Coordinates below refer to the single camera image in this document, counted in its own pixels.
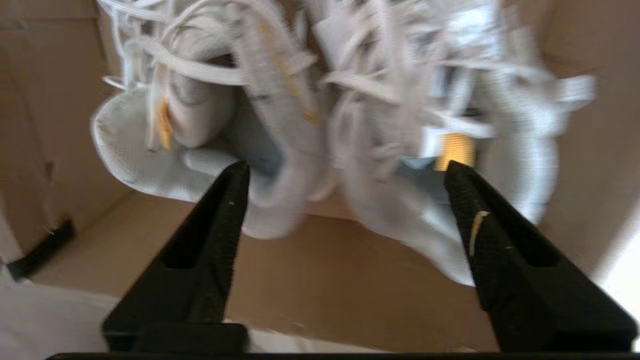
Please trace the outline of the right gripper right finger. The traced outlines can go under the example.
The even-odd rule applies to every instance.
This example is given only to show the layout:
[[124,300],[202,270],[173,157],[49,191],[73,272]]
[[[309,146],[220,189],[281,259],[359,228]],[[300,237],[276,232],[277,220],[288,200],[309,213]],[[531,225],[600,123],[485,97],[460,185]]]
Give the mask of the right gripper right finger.
[[480,307],[505,352],[629,352],[638,325],[473,168],[445,188]]

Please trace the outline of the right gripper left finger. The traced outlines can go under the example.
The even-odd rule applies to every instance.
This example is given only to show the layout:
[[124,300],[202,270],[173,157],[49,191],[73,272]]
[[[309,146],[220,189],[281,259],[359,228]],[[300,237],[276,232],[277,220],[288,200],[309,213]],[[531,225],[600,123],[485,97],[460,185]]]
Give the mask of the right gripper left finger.
[[248,205],[250,169],[226,167],[102,325],[113,353],[244,353],[224,323]]

